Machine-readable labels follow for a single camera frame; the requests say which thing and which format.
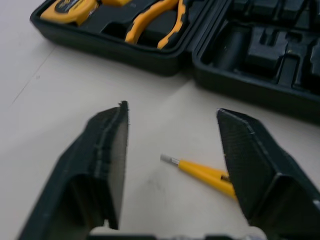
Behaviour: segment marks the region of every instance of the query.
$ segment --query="metal part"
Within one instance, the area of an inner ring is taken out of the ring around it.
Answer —
[[[165,161],[167,163],[171,163],[171,164],[174,164],[174,165],[179,165],[179,163],[180,163],[179,159],[176,159],[174,157],[167,156],[167,155],[164,155],[164,154],[161,154],[160,159],[162,161]]]

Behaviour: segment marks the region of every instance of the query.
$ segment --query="screwdriver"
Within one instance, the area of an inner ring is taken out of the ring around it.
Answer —
[[[184,159],[176,159],[164,154],[161,154],[160,159],[167,163],[177,165],[182,171],[200,179],[228,196],[237,199],[234,187],[230,182],[229,174],[227,172]]]

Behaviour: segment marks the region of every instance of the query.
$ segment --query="white surface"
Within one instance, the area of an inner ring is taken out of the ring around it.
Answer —
[[[165,153],[225,169],[217,108],[260,119],[320,187],[319,127],[198,89],[182,75],[164,78],[55,46],[29,23],[42,1],[5,0],[0,9],[1,239],[17,237],[86,121],[122,100],[130,128],[121,233],[261,235],[235,201],[159,160]]]

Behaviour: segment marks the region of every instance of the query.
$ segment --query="yellow tape measure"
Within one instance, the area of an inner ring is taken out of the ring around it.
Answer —
[[[101,2],[104,5],[121,7],[130,1],[102,0]],[[79,26],[98,6],[96,0],[57,0],[40,17],[56,23],[76,23]]]

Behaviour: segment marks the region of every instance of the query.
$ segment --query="tool case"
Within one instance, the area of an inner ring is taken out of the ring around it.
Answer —
[[[99,4],[77,25],[41,17],[55,3],[46,0],[30,20],[54,43],[163,76],[190,68],[206,89],[320,123],[320,0],[189,0],[173,42],[157,45],[175,26],[179,7],[153,17],[128,42],[137,17],[165,1]]]

